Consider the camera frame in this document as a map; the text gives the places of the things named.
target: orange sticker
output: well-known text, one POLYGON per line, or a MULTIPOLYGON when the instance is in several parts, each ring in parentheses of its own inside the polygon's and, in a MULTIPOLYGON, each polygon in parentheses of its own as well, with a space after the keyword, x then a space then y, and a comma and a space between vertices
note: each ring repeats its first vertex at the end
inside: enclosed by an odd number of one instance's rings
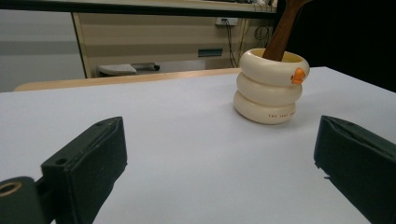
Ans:
POLYGON ((301 84, 303 83, 305 78, 305 71, 303 68, 296 68, 296 71, 294 72, 294 76, 290 77, 291 83, 292 84, 301 84))

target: wall outlet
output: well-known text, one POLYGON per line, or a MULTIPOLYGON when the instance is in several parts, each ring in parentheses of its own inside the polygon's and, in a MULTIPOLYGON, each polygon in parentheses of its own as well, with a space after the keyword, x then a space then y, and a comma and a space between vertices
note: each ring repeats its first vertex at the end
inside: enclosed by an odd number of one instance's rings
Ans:
POLYGON ((216 25, 227 25, 225 20, 227 20, 230 25, 236 25, 238 23, 238 18, 217 17, 215 24, 216 25))

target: wooden trim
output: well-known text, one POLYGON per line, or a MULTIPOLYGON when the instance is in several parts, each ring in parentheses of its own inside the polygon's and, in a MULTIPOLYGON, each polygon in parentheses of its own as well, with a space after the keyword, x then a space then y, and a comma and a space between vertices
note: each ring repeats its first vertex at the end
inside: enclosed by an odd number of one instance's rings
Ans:
POLYGON ((63 89, 63 88, 133 83, 133 82, 143 82, 143 81, 158 81, 158 80, 184 78, 184 77, 208 77, 208 76, 219 76, 219 75, 231 75, 231 74, 239 74, 240 71, 241 71, 240 68, 225 68, 225 69, 190 71, 190 72, 127 76, 127 77, 99 77, 99 78, 73 79, 73 80, 62 80, 62 81, 32 82, 32 83, 26 83, 20 85, 15 89, 15 91, 52 90, 52 89, 63 89))
POLYGON ((85 41, 84 41, 84 34, 82 33, 81 24, 79 22, 79 15, 78 13, 72 13, 73 23, 76 29, 76 35, 78 38, 78 45, 79 45, 79 53, 82 59, 82 66, 84 66, 84 73, 85 77, 92 77, 90 71, 90 61, 87 56, 87 50, 85 49, 85 41))

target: stacked ring container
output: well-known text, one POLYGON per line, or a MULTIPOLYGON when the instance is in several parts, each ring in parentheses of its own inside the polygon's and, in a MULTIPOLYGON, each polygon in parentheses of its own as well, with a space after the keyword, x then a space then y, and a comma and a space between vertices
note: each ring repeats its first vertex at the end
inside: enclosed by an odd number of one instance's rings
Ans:
POLYGON ((267 60, 262 58, 264 51, 251 49, 242 55, 233 105, 247 119, 279 124, 293 117, 309 64, 290 52, 285 52, 282 62, 267 60))

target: table surface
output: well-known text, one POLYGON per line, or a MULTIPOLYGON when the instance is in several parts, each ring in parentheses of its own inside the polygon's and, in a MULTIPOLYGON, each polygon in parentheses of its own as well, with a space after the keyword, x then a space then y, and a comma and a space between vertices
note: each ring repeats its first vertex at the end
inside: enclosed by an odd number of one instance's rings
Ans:
POLYGON ((396 95, 312 68, 292 120, 233 108, 236 75, 0 93, 0 179, 40 164, 95 122, 124 119, 128 166, 94 223, 369 223, 313 159, 321 115, 396 142, 396 95))

